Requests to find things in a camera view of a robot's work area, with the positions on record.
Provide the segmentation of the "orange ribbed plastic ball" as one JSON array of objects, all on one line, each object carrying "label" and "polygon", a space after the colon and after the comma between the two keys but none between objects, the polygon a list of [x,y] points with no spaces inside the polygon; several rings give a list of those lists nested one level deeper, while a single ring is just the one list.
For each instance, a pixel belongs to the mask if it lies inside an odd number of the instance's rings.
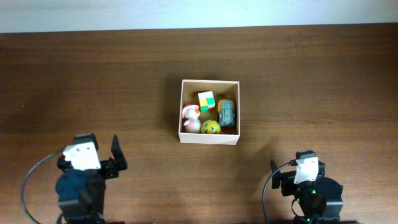
[{"label": "orange ribbed plastic ball", "polygon": [[234,126],[232,126],[232,127],[225,126],[225,127],[221,128],[220,134],[235,135],[235,134],[237,134],[237,130]]}]

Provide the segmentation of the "yellow ball with blue letters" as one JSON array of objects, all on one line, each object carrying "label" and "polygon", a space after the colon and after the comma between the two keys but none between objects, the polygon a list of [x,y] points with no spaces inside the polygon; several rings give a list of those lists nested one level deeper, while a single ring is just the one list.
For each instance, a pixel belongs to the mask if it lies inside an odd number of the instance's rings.
[{"label": "yellow ball with blue letters", "polygon": [[220,134],[221,126],[216,120],[209,119],[202,124],[200,131],[202,134]]}]

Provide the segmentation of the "grey and yellow toy truck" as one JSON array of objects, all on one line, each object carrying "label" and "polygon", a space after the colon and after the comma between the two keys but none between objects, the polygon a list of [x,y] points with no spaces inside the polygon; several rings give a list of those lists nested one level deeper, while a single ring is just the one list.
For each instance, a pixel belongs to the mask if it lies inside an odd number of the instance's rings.
[{"label": "grey and yellow toy truck", "polygon": [[223,127],[234,127],[236,125],[236,113],[233,100],[220,100],[217,106],[218,122]]}]

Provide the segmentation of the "pink and white duck toy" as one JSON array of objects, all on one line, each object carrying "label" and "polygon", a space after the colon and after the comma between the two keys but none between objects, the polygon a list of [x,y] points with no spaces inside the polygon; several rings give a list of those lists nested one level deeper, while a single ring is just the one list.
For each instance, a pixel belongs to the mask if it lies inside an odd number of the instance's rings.
[{"label": "pink and white duck toy", "polygon": [[182,109],[182,115],[185,119],[183,127],[186,133],[198,134],[201,130],[201,122],[199,120],[200,110],[198,105],[187,105]]}]

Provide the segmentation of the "multicoloured puzzle cube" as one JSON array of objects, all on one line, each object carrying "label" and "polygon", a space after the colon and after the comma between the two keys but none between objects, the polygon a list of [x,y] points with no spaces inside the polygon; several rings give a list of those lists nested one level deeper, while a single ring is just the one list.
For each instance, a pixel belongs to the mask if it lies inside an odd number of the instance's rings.
[{"label": "multicoloured puzzle cube", "polygon": [[207,112],[216,108],[215,97],[212,91],[205,91],[198,94],[201,112]]}]

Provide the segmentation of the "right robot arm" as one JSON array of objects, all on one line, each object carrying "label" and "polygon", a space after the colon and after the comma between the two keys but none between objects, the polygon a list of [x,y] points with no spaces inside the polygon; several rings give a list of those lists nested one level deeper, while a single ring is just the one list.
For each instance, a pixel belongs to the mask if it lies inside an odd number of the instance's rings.
[{"label": "right robot arm", "polygon": [[325,164],[318,163],[318,174],[315,180],[306,180],[299,184],[294,182],[295,171],[281,172],[284,166],[277,167],[271,160],[271,187],[281,189],[284,197],[293,196],[303,212],[295,214],[293,222],[301,224],[338,223],[343,208],[343,186],[337,181],[325,177]]}]

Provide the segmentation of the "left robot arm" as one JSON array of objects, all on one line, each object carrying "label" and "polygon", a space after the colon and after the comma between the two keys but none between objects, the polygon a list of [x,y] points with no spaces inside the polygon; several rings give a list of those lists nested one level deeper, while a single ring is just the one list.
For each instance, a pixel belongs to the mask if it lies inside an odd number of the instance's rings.
[{"label": "left robot arm", "polygon": [[119,177],[127,169],[127,161],[113,136],[112,157],[99,160],[95,134],[82,134],[65,146],[57,167],[63,174],[55,184],[58,206],[67,223],[105,223],[104,196],[106,181]]}]

